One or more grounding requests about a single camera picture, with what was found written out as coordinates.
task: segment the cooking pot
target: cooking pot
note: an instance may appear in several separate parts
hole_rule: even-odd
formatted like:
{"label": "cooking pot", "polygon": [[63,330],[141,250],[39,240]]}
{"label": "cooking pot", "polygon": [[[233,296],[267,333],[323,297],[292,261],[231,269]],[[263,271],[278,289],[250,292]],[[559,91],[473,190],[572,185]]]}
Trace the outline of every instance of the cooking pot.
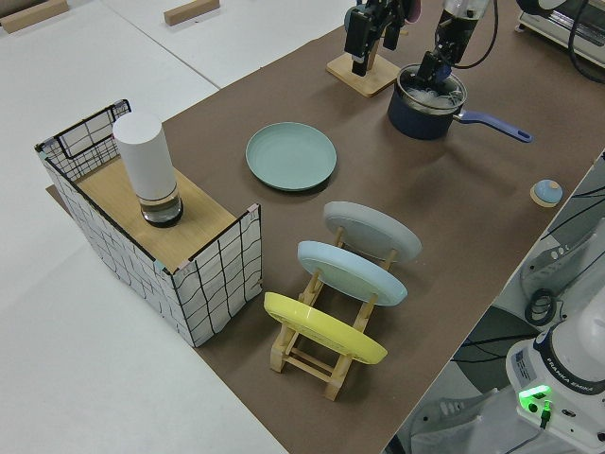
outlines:
{"label": "cooking pot", "polygon": [[397,76],[389,104],[389,119],[397,130],[416,139],[443,137],[453,120],[462,124],[481,123],[521,142],[529,143],[528,132],[510,125],[488,113],[465,111],[466,87],[451,74],[436,90],[426,91],[416,82],[420,65],[405,66]]}

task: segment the white cylinder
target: white cylinder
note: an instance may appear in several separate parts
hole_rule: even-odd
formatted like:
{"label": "white cylinder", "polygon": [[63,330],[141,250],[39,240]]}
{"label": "white cylinder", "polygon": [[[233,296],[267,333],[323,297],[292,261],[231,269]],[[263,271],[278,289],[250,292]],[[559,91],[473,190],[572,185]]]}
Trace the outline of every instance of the white cylinder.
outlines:
{"label": "white cylinder", "polygon": [[127,113],[113,124],[113,138],[139,199],[158,201],[175,190],[177,180],[159,118]]}

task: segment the green plate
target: green plate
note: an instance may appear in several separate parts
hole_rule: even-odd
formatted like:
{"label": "green plate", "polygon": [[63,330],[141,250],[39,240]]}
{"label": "green plate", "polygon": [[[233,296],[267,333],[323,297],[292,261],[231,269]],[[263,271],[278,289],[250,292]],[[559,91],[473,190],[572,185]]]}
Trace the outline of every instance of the green plate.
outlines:
{"label": "green plate", "polygon": [[250,139],[246,161],[261,182],[284,191],[303,191],[327,180],[337,164],[337,151],[315,128],[276,123]]}

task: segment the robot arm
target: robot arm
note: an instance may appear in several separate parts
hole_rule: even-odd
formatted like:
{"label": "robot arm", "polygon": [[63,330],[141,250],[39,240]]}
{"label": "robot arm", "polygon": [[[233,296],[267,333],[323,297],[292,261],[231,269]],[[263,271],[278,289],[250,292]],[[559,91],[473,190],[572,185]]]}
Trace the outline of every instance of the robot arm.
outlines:
{"label": "robot arm", "polygon": [[[565,0],[517,0],[530,14],[547,14]],[[460,62],[477,22],[490,0],[444,0],[443,13],[435,32],[433,51],[424,54],[418,81],[427,86],[443,81],[451,67]],[[347,38],[344,50],[353,56],[353,73],[365,76],[374,45],[385,33],[384,47],[397,47],[399,31],[405,22],[416,22],[420,0],[367,0],[349,9],[345,17]]]}
{"label": "robot arm", "polygon": [[390,50],[397,47],[399,31],[406,20],[411,22],[418,15],[416,7],[420,7],[419,0],[368,0],[349,9],[345,17],[344,50],[353,56],[354,74],[366,75],[372,49],[383,33],[383,46]]}
{"label": "robot arm", "polygon": [[605,287],[581,312],[511,347],[506,368],[517,412],[539,425],[549,402],[546,430],[581,452],[605,452],[604,346]]}
{"label": "robot arm", "polygon": [[[517,0],[519,7],[530,14],[549,14],[552,9],[564,2],[565,0]],[[489,4],[490,0],[443,2],[443,13],[435,31],[435,49],[424,54],[418,71],[417,78],[420,83],[432,86],[450,75],[452,66],[462,60],[475,26],[485,14]]]}

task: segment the wooden stand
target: wooden stand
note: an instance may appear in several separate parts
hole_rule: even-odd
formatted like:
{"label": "wooden stand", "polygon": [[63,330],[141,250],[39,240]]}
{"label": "wooden stand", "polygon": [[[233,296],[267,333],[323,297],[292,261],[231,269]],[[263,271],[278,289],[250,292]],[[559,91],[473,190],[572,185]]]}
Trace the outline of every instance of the wooden stand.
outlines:
{"label": "wooden stand", "polygon": [[194,2],[165,11],[164,20],[168,25],[175,26],[218,7],[220,7],[218,0],[195,0]]}
{"label": "wooden stand", "polygon": [[[342,234],[344,230],[339,227],[336,234],[334,245],[342,248]],[[388,270],[391,263],[395,259],[397,252],[391,251],[390,256],[381,263],[383,270]],[[320,296],[323,283],[320,280],[320,272],[316,271],[311,280],[307,284],[304,291],[299,295],[299,301],[305,305],[313,306]],[[353,328],[363,333],[368,325],[368,320],[372,314],[376,296],[361,305],[357,317],[355,318]],[[271,346],[270,367],[275,372],[282,372],[285,364],[288,362],[299,369],[304,370],[320,380],[326,382],[326,387],[323,392],[324,397],[334,401],[337,398],[338,392],[344,383],[344,380],[349,372],[353,359],[350,356],[340,355],[337,364],[332,367],[311,355],[306,354],[302,350],[296,348],[295,344],[299,337],[299,333],[285,324],[282,324],[277,339]]]}
{"label": "wooden stand", "polygon": [[397,79],[400,69],[390,61],[376,55],[376,49],[377,45],[370,54],[368,72],[363,78],[351,72],[353,61],[349,54],[343,54],[330,61],[326,70],[365,97],[377,95]]}
{"label": "wooden stand", "polygon": [[0,24],[7,33],[13,33],[27,26],[33,26],[69,10],[66,0],[47,0],[23,11],[15,12],[0,19]]}
{"label": "wooden stand", "polygon": [[183,261],[208,244],[235,217],[175,169],[183,214],[168,228],[143,219],[139,201],[120,158],[114,158],[77,182],[99,207],[143,248],[174,272]]}

